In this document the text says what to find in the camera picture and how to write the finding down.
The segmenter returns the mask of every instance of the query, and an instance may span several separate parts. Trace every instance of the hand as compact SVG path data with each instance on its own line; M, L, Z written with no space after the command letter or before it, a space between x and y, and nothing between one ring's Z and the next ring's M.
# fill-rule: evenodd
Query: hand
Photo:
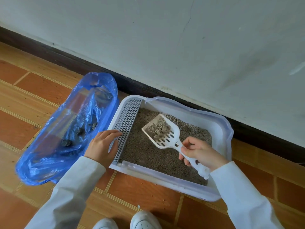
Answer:
M121 132L114 129L97 133L95 138L90 142L84 157L90 158L108 168L116 155L119 144L118 140L114 141L110 152L108 152L109 146L116 137L121 135Z
M202 165L210 168L211 172L215 169L229 163L229 161L208 145L207 142L189 136L182 142L184 147L181 147L181 152L190 158L195 158ZM184 159L184 164L191 166L190 162L179 154L179 160Z

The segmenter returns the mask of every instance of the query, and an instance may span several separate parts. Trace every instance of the dark baseboard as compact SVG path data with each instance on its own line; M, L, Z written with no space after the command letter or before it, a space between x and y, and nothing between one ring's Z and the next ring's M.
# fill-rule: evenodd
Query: dark baseboard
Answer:
M28 52L59 66L65 67L76 73L85 75L88 72L107 72L116 80L118 89L130 95L146 97L163 96L180 102L188 107L209 111L191 102L185 101L173 95L162 92L156 88L127 78L121 74L105 69L101 66L80 59L76 56L37 42L31 38L0 27L0 42ZM265 133L256 128L245 125L236 120L227 118L234 130L234 138L269 151L292 162L305 162L305 148Z

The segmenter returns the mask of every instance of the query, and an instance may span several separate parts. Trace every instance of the scoop handle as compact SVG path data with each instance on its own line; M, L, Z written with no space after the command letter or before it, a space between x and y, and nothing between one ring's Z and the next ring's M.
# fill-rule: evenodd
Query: scoop handle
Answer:
M176 143L178 145L178 147L174 146L173 148L176 149L179 153L182 154L182 156L184 156L184 158L186 158L192 165L193 168L195 168L198 171L198 174L203 177L205 180L209 179L209 173L210 173L210 169L200 163L196 164L196 159L195 158L189 158L188 156L186 156L185 154L183 154L181 152L181 147L183 147L181 141L178 141Z

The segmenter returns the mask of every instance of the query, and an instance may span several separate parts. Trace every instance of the tile floor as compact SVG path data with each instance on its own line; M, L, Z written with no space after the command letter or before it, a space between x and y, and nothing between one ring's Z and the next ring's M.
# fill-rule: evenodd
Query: tile floor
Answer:
M52 183L26 186L15 175L14 166L81 78L0 43L2 229L24 228L50 197ZM284 227L305 228L305 167L235 139L232 150L233 160L269 198ZM234 228L222 200L205 202L111 169L89 197L78 228L92 228L104 217L113 217L120 228L128 228L132 216L143 209L153 212L164 228Z

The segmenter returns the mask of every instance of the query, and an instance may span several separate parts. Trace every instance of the plastic bag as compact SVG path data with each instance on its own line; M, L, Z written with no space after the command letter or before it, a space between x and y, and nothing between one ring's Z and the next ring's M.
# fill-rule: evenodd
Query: plastic bag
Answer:
M92 138L107 130L118 106L114 78L108 73L86 74L17 162L21 181L33 186L57 183L84 155Z

